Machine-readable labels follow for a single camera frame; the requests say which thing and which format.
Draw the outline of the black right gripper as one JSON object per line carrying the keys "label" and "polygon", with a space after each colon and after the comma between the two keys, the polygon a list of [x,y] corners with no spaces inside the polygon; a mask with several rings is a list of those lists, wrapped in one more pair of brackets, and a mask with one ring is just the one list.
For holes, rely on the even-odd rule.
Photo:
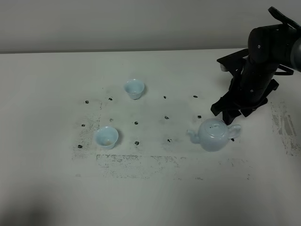
{"label": "black right gripper", "polygon": [[267,96],[276,90],[278,83],[272,78],[279,64],[257,63],[248,49],[217,59],[232,74],[228,92],[212,104],[214,116],[222,113],[222,120],[230,125],[240,115],[249,116],[258,107],[267,103]]}

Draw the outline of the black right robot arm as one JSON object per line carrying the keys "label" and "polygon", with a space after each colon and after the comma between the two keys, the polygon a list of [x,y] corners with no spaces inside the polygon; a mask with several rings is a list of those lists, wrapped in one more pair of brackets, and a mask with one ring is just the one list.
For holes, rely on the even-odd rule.
{"label": "black right robot arm", "polygon": [[267,104],[267,96],[279,86],[273,76],[301,70],[300,25],[274,7],[268,11],[279,24],[254,28],[246,49],[217,60],[233,78],[228,92],[212,104],[211,111],[215,116],[222,113],[227,125]]}

